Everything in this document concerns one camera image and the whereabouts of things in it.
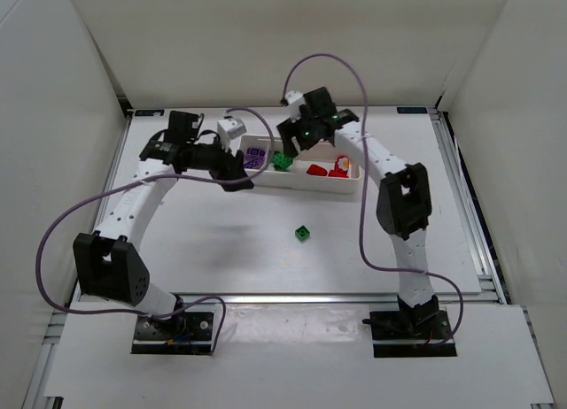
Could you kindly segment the red sloped lego brick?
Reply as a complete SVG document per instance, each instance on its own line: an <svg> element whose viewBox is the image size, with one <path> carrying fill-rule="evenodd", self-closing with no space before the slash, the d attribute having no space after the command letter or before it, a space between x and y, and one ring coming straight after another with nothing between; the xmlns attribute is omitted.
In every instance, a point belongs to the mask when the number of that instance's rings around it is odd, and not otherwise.
<svg viewBox="0 0 567 409"><path fill-rule="evenodd" d="M307 169L307 174L313 176L326 177L328 175L328 171L322 166L318 166L317 164L312 164Z"/></svg>

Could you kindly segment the white three-compartment tray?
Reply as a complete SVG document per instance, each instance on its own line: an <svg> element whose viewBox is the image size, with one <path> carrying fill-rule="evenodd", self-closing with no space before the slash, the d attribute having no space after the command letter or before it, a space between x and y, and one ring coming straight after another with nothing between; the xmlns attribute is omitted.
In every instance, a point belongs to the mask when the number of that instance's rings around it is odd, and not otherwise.
<svg viewBox="0 0 567 409"><path fill-rule="evenodd" d="M324 167L329 173L330 170L335 169L336 159L341 156L348 157L350 160L348 178L307 174L307 169L312 164ZM262 187L353 194L358 188L360 178L361 169L349 156L343 155L329 143L318 143L310 150L301 152L287 171L276 171L270 163L268 169L253 178L252 182L255 186Z"/></svg>

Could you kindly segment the purple curved lego brick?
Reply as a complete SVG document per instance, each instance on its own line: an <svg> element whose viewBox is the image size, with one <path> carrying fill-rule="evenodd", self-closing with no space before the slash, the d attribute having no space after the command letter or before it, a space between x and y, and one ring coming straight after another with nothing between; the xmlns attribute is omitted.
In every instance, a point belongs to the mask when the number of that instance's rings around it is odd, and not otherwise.
<svg viewBox="0 0 567 409"><path fill-rule="evenodd" d="M259 158L263 160L266 157L266 151L258 147L249 147L245 153L245 160L247 162Z"/></svg>

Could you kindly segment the green square lego brick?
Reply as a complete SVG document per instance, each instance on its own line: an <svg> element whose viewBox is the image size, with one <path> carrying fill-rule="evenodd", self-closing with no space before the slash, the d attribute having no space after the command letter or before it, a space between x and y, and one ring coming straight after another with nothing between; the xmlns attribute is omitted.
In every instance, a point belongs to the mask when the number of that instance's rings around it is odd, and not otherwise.
<svg viewBox="0 0 567 409"><path fill-rule="evenodd" d="M276 152L272 158L272 165L276 171L285 172L293 164L293 157L288 157L282 152Z"/></svg>

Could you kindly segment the red rounded lego brick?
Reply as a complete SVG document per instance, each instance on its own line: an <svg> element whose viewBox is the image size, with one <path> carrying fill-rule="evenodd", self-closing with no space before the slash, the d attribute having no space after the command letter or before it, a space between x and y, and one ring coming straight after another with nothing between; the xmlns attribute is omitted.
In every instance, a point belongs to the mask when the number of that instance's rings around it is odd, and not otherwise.
<svg viewBox="0 0 567 409"><path fill-rule="evenodd" d="M335 169L341 171L343 174L347 174L350 167L350 160L348 157L341 156L336 159Z"/></svg>

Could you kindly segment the green small lego brick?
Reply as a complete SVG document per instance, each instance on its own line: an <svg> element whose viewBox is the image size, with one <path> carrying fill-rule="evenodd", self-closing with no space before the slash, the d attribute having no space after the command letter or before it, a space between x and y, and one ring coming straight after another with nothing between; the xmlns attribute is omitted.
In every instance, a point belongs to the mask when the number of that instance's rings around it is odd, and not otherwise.
<svg viewBox="0 0 567 409"><path fill-rule="evenodd" d="M305 225L298 227L294 231L294 234L296 238L302 243L305 242L311 236L310 230Z"/></svg>

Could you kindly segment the purple long lego brick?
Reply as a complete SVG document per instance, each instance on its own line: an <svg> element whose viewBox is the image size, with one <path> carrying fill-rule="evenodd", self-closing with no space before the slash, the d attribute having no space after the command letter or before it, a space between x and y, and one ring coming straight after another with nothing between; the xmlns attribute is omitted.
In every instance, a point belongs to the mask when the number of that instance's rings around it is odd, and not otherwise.
<svg viewBox="0 0 567 409"><path fill-rule="evenodd" d="M254 158L245 161L243 167L244 169L260 169L264 166L264 164L265 164L264 158Z"/></svg>

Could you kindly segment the red square lego brick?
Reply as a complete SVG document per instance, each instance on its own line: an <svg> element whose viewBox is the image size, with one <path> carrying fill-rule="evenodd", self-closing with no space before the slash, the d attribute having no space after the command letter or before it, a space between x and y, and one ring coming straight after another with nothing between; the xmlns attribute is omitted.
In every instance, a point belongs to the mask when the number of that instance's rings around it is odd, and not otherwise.
<svg viewBox="0 0 567 409"><path fill-rule="evenodd" d="M328 176L335 178L348 178L348 172L343 170L333 169L329 171Z"/></svg>

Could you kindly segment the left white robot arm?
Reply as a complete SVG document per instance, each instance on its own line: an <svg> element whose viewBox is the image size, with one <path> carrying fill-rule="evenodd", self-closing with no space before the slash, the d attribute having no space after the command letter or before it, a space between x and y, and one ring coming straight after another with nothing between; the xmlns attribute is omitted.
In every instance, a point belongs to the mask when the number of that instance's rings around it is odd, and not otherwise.
<svg viewBox="0 0 567 409"><path fill-rule="evenodd" d="M139 248L153 215L177 177L188 170L207 171L227 192L252 189L244 170L245 155L230 149L246 131L242 120L225 117L211 131L211 143L201 143L202 115L172 111L167 129L154 134L139 155L135 178L141 185L122 192L114 209L90 234L73 243L78 281L84 294L122 303L150 315L150 324L174 338L185 328L178 312L180 297L151 283Z"/></svg>

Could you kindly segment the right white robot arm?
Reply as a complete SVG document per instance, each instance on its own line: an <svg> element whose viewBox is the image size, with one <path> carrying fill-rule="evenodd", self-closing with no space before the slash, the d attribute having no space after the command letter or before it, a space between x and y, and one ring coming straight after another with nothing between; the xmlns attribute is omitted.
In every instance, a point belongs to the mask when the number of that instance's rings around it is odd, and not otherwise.
<svg viewBox="0 0 567 409"><path fill-rule="evenodd" d="M327 142L358 164L365 179L378 190L377 222L391 238L399 276L398 310L392 325L413 336L439 312L431 286L425 250L426 229L432 213L426 167L393 155L366 128L366 117L339 110L325 87L301 93L287 91L282 104L289 117L277 127L285 155L295 158L320 142Z"/></svg>

